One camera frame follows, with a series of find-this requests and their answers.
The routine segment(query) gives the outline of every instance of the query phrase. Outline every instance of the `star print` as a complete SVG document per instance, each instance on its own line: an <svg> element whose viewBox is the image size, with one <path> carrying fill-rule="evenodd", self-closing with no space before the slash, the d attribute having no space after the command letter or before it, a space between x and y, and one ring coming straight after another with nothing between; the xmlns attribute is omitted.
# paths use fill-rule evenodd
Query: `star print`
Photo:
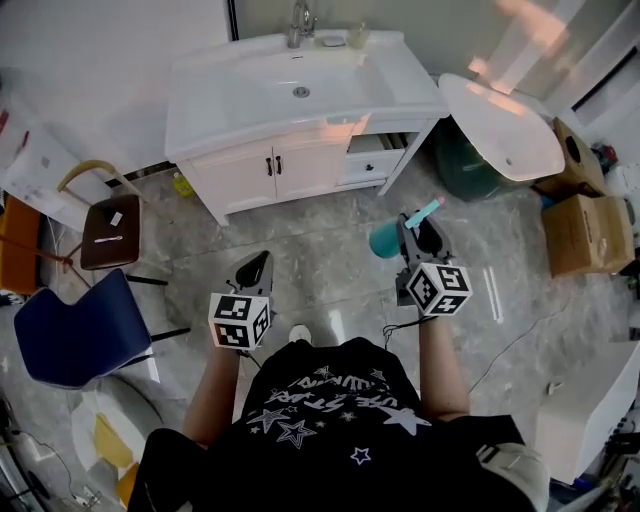
<svg viewBox="0 0 640 512"><path fill-rule="evenodd" d="M250 423L258 423L259 421L261 421L262 428L264 430L264 433L266 434L267 432L269 432L269 429L271 428L271 425L273 425L274 421L291 419L290 416L285 416L284 414L282 414L282 411L284 411L284 409L278 409L277 411L268 411L267 409L263 409L262 414L260 416L256 416L250 421L247 421L247 425L249 425Z"/></svg>
<svg viewBox="0 0 640 512"><path fill-rule="evenodd" d="M382 375L382 372L380 370L376 370L375 368L373 368L373 372L371 373L371 375L376 379L380 379L382 381L386 380L384 378L384 375Z"/></svg>
<svg viewBox="0 0 640 512"><path fill-rule="evenodd" d="M424 425L425 427L431 426L431 423L422 418L418 418L409 408L397 410L391 407L378 406L378 409L383 410L389 415L387 421L384 422L385 425L402 425L412 436L416 435L418 425Z"/></svg>
<svg viewBox="0 0 640 512"><path fill-rule="evenodd" d="M291 441L293 443L293 446L295 446L299 450L302 446L302 440L305 437L316 434L316 432L314 432L313 430L305 428L304 422L305 420L302 420L295 425L278 422L278 425L282 427L284 432L280 434L280 437L276 439L276 442L279 443L280 441Z"/></svg>
<svg viewBox="0 0 640 512"><path fill-rule="evenodd" d="M351 420L355 420L356 418L357 416L352 412L343 412L340 415L340 419L346 421L347 423L349 423Z"/></svg>
<svg viewBox="0 0 640 512"><path fill-rule="evenodd" d="M363 462L371 460L371 457L369 457L369 448L356 448L354 454L349 458L355 460L358 466L360 466Z"/></svg>
<svg viewBox="0 0 640 512"><path fill-rule="evenodd" d="M317 369L313 373L317 373L318 375L322 375L325 379L328 379L329 377L335 377L335 375L329 371L329 366L328 365Z"/></svg>

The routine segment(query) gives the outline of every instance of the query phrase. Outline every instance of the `black t-shirt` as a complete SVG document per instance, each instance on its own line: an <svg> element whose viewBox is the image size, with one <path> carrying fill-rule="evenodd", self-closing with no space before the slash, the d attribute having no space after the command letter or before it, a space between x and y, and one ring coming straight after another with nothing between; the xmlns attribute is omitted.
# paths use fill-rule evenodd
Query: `black t-shirt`
<svg viewBox="0 0 640 512"><path fill-rule="evenodd" d="M149 437L129 510L242 505L532 510L477 453L522 439L510 417L431 423L397 357L357 338L290 343L269 358L242 417L204 450L161 429Z"/></svg>

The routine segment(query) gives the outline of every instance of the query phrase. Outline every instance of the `person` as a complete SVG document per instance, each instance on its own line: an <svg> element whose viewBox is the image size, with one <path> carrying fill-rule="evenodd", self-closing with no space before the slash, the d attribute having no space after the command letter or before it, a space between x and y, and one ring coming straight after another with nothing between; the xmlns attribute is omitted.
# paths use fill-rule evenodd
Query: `person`
<svg viewBox="0 0 640 512"><path fill-rule="evenodd" d="M149 436L130 511L546 510L549 477L513 420L470 415L448 319L419 325L420 396L399 359L368 340L313 347L304 326L289 338L235 423L240 355L213 349L183 434Z"/></svg>

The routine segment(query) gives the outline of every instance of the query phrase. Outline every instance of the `teal cup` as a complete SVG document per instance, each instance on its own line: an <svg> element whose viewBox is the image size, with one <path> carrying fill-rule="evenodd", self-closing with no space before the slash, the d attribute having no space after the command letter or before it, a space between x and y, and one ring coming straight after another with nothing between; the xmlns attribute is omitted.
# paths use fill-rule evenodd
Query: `teal cup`
<svg viewBox="0 0 640 512"><path fill-rule="evenodd" d="M400 254L396 221L379 227L369 235L369 247L379 258L393 258Z"/></svg>

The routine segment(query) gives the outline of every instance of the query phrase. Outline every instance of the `sink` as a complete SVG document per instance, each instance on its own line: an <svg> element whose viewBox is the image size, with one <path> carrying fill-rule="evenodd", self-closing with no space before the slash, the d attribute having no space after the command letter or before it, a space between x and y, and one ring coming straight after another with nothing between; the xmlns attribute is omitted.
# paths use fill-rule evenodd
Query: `sink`
<svg viewBox="0 0 640 512"><path fill-rule="evenodd" d="M346 31L318 31L316 38ZM401 32L371 31L362 50L282 34L201 50L172 66L165 152L172 161L274 133L367 116L444 117L447 107Z"/></svg>

